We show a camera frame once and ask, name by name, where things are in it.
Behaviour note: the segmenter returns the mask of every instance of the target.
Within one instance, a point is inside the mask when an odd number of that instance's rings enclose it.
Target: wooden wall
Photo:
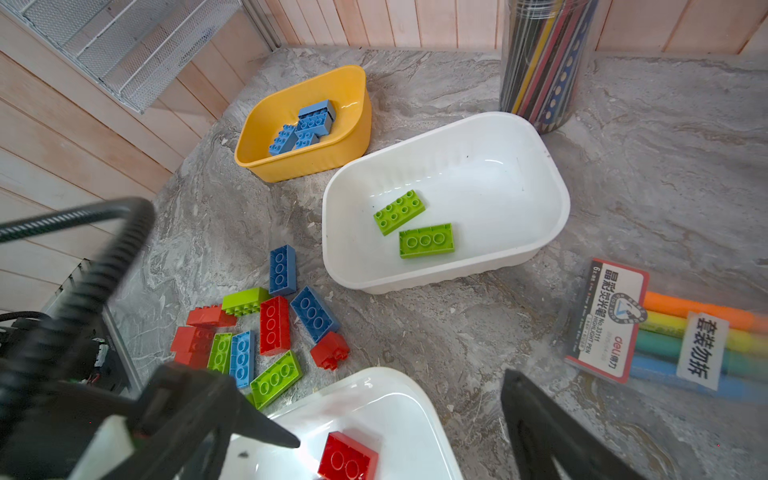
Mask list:
[[[506,0],[251,0],[290,45],[494,50]],[[768,51],[768,0],[600,0],[602,51]]]
[[[0,222],[127,195],[151,199],[268,53],[241,10],[139,115],[0,14]],[[0,311],[43,307],[118,227],[0,245]]]

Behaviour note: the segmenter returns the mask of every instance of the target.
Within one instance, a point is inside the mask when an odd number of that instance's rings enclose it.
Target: marble countertop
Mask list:
[[[353,350],[335,372],[317,369],[312,342],[292,318],[305,377],[267,412],[388,366],[432,399],[465,478],[517,478],[499,402],[504,369],[513,368],[646,478],[764,475],[765,409],[597,379],[566,365],[558,342],[595,256],[765,306],[765,61],[594,59],[574,117],[544,137],[571,195],[562,233],[521,266],[381,296],[347,290],[323,267],[322,198],[334,170],[265,184],[233,159],[261,98],[347,64],[368,75],[369,151],[497,107],[499,61],[490,54],[272,54],[157,195],[148,247],[111,302],[143,380],[172,359],[170,342],[189,310],[266,286],[270,250],[289,243],[299,285],[323,295]],[[242,329],[257,325],[257,315],[240,321]],[[258,362],[263,371],[270,361]]]

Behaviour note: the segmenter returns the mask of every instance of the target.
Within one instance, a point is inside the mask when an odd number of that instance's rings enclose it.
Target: blue building block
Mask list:
[[[323,100],[314,105],[310,105],[309,107],[302,108],[301,110],[299,110],[299,119],[305,118],[306,116],[311,114],[318,114],[323,111],[328,112],[328,114],[331,116],[331,121],[336,121],[336,110],[333,110],[333,105],[331,104],[331,100]]]
[[[283,245],[270,252],[270,295],[296,292],[296,251]]]
[[[331,133],[331,126],[333,120],[327,111],[319,114],[310,115],[309,117],[299,120],[299,124],[296,126],[296,131],[302,133],[304,131],[311,131],[318,137]]]
[[[230,376],[238,389],[244,389],[256,378],[256,339],[252,330],[232,337]]]
[[[296,142],[297,150],[300,148],[309,147],[310,145],[314,145],[320,141],[317,135],[315,135],[309,130],[300,131],[298,135],[299,135],[299,140]]]
[[[296,126],[283,125],[283,129],[277,134],[277,138],[270,145],[270,155],[284,154],[293,148],[299,137],[296,135]]]
[[[337,332],[341,327],[320,295],[311,286],[305,286],[290,306],[310,332],[315,343],[318,343],[326,333]]]

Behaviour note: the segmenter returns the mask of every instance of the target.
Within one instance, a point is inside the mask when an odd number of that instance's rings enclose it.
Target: dark blue building block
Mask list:
[[[284,154],[287,151],[291,151],[293,145],[299,137],[296,135],[296,127],[294,125],[283,125],[283,129],[277,134],[277,138],[270,145],[270,155]]]
[[[341,327],[320,295],[311,286],[305,286],[290,306],[315,343],[318,343],[326,333],[337,332]]]
[[[256,378],[256,339],[252,330],[232,337],[230,376],[238,389],[244,389]]]
[[[305,118],[312,114],[318,114],[324,111],[327,111],[328,114],[331,116],[331,121],[336,121],[336,110],[333,110],[333,105],[331,104],[331,100],[323,100],[314,105],[310,105],[309,107],[302,108],[301,110],[299,110],[299,119]]]
[[[314,145],[314,144],[316,144],[317,142],[320,141],[320,139],[317,137],[317,135],[315,135],[314,133],[312,133],[309,130],[307,130],[307,131],[300,131],[298,133],[298,135],[299,135],[299,140],[296,141],[296,149],[297,150],[300,149],[300,148],[309,147],[310,145]]]
[[[296,292],[296,251],[283,245],[270,252],[270,295]]]
[[[299,120],[299,124],[296,126],[296,131],[299,133],[311,131],[318,137],[322,137],[323,135],[331,133],[332,125],[333,120],[331,120],[330,114],[327,111],[324,111],[323,113],[310,115],[309,117]]]

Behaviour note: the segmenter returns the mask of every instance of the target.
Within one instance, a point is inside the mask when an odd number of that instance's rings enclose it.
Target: green building block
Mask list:
[[[258,312],[261,308],[261,303],[270,298],[272,298],[270,291],[258,286],[225,296],[221,302],[221,309],[227,315],[248,315],[249,313]]]
[[[253,406],[261,410],[296,383],[302,376],[301,367],[288,350],[285,355],[250,383]]]
[[[408,190],[405,195],[373,214],[373,219],[386,236],[424,210],[426,207],[419,195],[413,190]]]
[[[400,258],[451,253],[453,250],[450,223],[400,232]]]
[[[230,374],[230,351],[232,350],[232,333],[217,333],[214,344],[210,348],[208,369]]]

